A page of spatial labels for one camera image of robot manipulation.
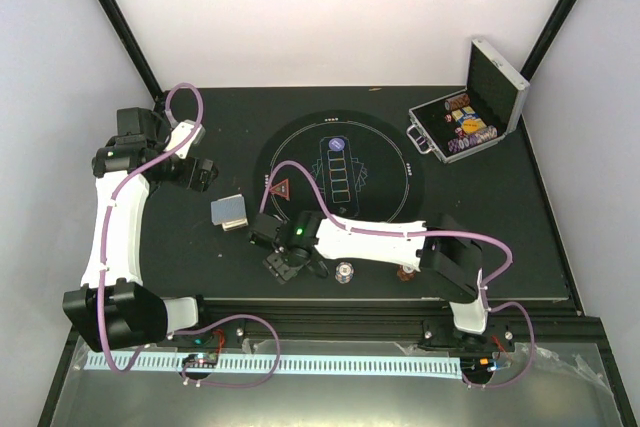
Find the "purple small blind button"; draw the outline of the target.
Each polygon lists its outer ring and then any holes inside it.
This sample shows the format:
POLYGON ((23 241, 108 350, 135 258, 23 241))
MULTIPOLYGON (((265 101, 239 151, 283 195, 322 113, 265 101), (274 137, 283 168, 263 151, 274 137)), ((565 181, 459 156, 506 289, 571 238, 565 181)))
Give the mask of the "purple small blind button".
POLYGON ((346 147, 346 140, 342 137, 332 137, 328 141, 328 148, 332 152, 342 152, 346 147))

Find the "blue chip stack front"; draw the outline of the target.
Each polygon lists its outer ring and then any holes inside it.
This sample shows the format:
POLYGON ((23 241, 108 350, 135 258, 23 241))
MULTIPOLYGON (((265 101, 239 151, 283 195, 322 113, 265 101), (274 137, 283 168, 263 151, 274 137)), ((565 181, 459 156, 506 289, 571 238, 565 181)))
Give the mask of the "blue chip stack front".
POLYGON ((351 263, 341 262, 336 266, 335 279, 340 284, 349 283, 354 277, 354 267, 351 263))

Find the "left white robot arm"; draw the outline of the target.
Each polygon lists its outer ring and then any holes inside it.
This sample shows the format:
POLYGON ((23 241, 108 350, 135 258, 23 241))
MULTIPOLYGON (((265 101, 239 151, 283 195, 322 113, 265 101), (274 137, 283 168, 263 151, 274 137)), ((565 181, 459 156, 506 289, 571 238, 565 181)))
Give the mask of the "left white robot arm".
POLYGON ((157 343, 177 330, 191 345, 205 345, 215 323, 197 300, 162 299, 144 287, 140 268, 152 189, 169 183, 204 192, 217 176, 211 160, 189 153, 205 129, 142 108, 118 110, 117 129, 92 160, 98 200, 92 248, 79 289, 63 296, 63 311, 95 352, 157 343))

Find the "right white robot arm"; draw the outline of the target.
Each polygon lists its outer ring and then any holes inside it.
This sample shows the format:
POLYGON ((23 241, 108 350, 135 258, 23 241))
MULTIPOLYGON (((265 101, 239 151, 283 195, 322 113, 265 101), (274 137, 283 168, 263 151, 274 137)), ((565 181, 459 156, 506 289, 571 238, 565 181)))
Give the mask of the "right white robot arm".
POLYGON ((456 227, 447 216, 432 228, 424 221, 354 221, 314 211, 305 211, 293 221, 259 213, 250 241, 272 250, 265 265, 282 283, 325 260, 372 261, 422 274, 435 296, 449 303, 457 343, 476 350, 491 337, 481 293, 482 248, 479 238, 456 227))

